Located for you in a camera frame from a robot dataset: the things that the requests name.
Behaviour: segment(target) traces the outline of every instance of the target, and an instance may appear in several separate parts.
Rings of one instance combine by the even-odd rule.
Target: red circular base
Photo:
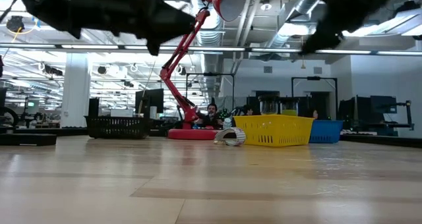
[[[213,140],[219,131],[212,129],[170,129],[168,138],[180,140]]]

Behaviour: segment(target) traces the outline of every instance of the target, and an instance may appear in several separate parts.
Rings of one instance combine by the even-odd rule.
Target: yellow plastic basket
[[[236,116],[245,143],[259,146],[296,146],[309,143],[313,119],[289,115]]]

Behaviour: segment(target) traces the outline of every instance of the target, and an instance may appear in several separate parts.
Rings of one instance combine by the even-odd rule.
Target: black basket
[[[85,116],[91,138],[144,139],[150,133],[149,120],[139,117]]]

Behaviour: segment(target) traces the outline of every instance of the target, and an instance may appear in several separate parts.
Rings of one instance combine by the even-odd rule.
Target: wooden floor
[[[0,146],[1,224],[421,224],[422,150],[163,138]]]

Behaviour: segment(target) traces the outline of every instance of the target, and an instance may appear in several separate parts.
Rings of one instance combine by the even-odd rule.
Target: blue plastic bin
[[[318,121],[312,124],[309,143],[336,143],[340,140],[343,121]]]

